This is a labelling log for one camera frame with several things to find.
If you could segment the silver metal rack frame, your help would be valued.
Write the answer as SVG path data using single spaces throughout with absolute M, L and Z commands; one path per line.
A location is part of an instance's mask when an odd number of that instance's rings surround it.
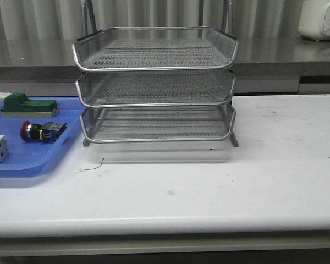
M 90 1 L 82 1 L 81 5 L 82 5 L 82 26 L 83 26 L 83 31 L 85 33 L 85 36 L 88 36 L 90 34 L 100 31 L 100 30 L 96 29 L 95 15 L 94 15 L 92 3 Z M 226 68 L 225 70 L 231 71 L 231 67 Z M 84 71 L 82 71 L 82 75 L 85 73 L 109 73 L 109 72 L 116 72 L 116 71 L 102 71 L 102 72 L 84 72 Z M 122 71 L 122 72 L 142 72 L 142 71 Z M 230 102 L 228 102 L 227 104 L 220 104 L 220 105 L 228 105 L 228 104 L 232 105 L 232 100 Z M 232 133 L 232 135 L 230 137 L 228 137 L 226 139 L 229 139 L 234 146 L 238 145 L 234 132 Z M 89 145 L 89 144 L 94 144 L 94 143 L 90 143 L 90 142 L 86 141 L 85 137 L 84 137 L 84 145 Z

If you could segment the blue plastic tray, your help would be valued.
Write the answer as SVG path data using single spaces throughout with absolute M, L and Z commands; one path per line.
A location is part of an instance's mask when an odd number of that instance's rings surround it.
M 52 97 L 59 105 L 59 114 L 53 118 L 4 118 L 0 112 L 0 135 L 7 139 L 9 154 L 0 163 L 0 178 L 35 177 L 54 168 L 69 152 L 81 134 L 79 117 L 84 110 L 77 97 Z M 24 141 L 20 127 L 25 120 L 32 123 L 62 122 L 67 129 L 54 143 Z

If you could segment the red emergency stop button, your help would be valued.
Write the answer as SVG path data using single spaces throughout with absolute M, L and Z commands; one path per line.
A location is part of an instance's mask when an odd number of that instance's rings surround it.
M 20 128 L 20 137 L 24 141 L 56 142 L 67 128 L 66 123 L 47 122 L 44 125 L 26 120 Z

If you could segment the silver mesh tray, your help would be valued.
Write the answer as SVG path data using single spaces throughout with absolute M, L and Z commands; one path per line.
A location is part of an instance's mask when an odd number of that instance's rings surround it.
M 239 42 L 212 27 L 115 27 L 72 45 L 83 72 L 226 69 Z
M 87 108 L 80 122 L 85 140 L 94 144 L 221 141 L 232 135 L 235 116 L 231 104 Z
M 222 105 L 235 84 L 225 69 L 85 73 L 75 82 L 87 108 Z

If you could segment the green electrical switch block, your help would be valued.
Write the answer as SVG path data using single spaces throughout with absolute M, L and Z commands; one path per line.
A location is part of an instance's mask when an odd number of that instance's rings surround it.
M 0 92 L 5 118 L 52 118 L 59 113 L 55 100 L 29 99 L 24 93 Z

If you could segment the grey back counter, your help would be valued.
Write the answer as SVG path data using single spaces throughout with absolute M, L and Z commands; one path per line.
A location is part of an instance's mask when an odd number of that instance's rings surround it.
M 240 38 L 237 95 L 330 94 L 330 41 Z M 71 40 L 0 40 L 0 92 L 75 96 Z

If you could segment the white appliance on counter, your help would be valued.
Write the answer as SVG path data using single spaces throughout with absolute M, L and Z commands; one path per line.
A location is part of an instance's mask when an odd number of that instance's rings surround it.
M 298 33 L 316 41 L 330 40 L 330 1 L 303 1 Z

